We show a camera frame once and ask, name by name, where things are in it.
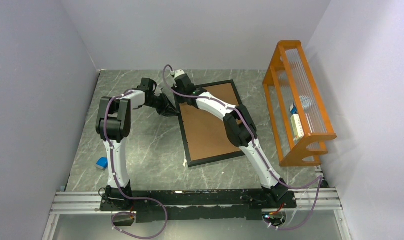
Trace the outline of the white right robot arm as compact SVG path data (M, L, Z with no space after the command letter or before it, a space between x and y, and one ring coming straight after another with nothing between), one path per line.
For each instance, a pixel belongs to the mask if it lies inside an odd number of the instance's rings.
M256 126L246 106L227 103L205 88L196 87L182 69L172 70L170 75L175 81L171 91L181 103L207 112L223 122L229 142L244 153L255 169L265 192L266 204L272 208L278 207L284 201L289 188L264 153Z

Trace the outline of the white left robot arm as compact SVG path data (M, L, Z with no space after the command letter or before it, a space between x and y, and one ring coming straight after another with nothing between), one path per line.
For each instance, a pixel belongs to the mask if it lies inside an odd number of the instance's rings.
M157 86L154 80L142 78L136 88L128 89L119 96L104 96L99 102L95 130L107 154L109 175L105 195L113 199L120 210L129 209L133 203L124 143L131 132L132 111L149 107L163 117L179 114L167 95L157 92Z

